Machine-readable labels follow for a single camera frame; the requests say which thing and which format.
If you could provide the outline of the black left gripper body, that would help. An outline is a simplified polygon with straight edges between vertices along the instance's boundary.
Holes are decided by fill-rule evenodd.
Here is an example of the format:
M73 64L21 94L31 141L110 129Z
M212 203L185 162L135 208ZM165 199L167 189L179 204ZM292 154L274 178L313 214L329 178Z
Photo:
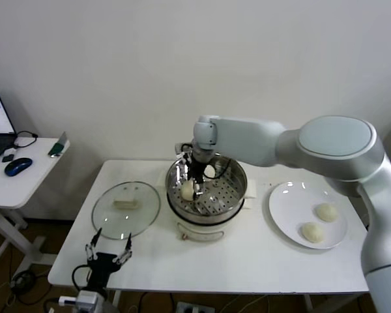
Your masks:
M90 257L87 265L91 275L87 283L88 290L103 290L107 287L110 275L117 272L121 266L117 264L116 255L103 252L96 253L97 259Z

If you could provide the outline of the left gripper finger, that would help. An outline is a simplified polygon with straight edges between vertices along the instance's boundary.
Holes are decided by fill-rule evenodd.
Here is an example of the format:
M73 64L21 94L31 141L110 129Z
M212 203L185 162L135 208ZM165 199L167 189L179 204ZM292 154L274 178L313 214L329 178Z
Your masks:
M91 242L87 243L85 245L85 252L86 252L88 260L96 260L97 259L97 254L96 254L95 248L96 248L96 244L98 242L98 239L100 237L101 231L102 231L102 228L99 228L97 233L91 239Z
M115 259L114 263L126 263L132 257L132 234L130 233L126 242L126 246Z

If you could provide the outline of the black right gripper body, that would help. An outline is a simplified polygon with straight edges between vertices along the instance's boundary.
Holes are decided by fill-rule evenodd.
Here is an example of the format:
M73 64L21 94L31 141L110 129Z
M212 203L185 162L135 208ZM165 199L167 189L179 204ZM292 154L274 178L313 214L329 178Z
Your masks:
M197 160L191 160L191 162L188 164L188 178L193 179L196 183L203 183L206 167L206 163L198 162Z

